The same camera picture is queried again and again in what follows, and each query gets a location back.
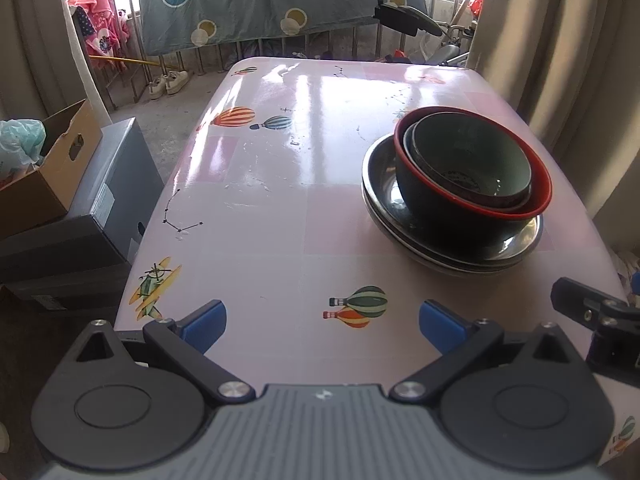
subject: curtain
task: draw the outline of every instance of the curtain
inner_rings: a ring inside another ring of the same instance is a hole
[[[552,153],[606,242],[640,247],[640,0],[484,0],[467,67]]]
[[[78,50],[79,43],[64,0],[0,0],[0,30],[5,118],[43,119],[89,98],[98,122],[111,123],[81,50],[79,60],[74,55],[72,43]]]

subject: navy star-patterned cloth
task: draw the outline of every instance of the navy star-patterned cloth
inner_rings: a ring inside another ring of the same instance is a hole
[[[76,7],[76,16],[78,17],[80,32],[82,32],[83,38],[95,34],[94,26],[89,21],[89,17],[86,15],[86,12],[84,12],[84,9],[82,7]]]

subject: blue gripper pad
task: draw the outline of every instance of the blue gripper pad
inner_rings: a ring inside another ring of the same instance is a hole
[[[446,354],[465,342],[472,328],[467,320],[433,300],[421,304],[418,324],[422,335],[441,354]]]
[[[211,300],[177,323],[180,339],[204,354],[226,329],[226,308],[220,300]]]

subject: white sneaker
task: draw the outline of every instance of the white sneaker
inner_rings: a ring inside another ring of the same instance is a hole
[[[180,88],[185,86],[189,81],[189,72],[182,70],[181,72],[169,72],[166,77],[166,92],[168,95],[173,95],[180,91]]]
[[[166,90],[166,76],[156,77],[149,83],[149,95],[152,99],[158,99]]]

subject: orange striped hot air balloon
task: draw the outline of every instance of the orange striped hot air balloon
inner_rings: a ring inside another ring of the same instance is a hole
[[[322,317],[325,319],[339,319],[351,328],[364,328],[369,324],[369,318],[357,313],[350,306],[346,306],[338,312],[324,311]]]
[[[250,123],[254,117],[255,112],[251,108],[236,106],[220,112],[212,119],[211,124],[235,128]]]

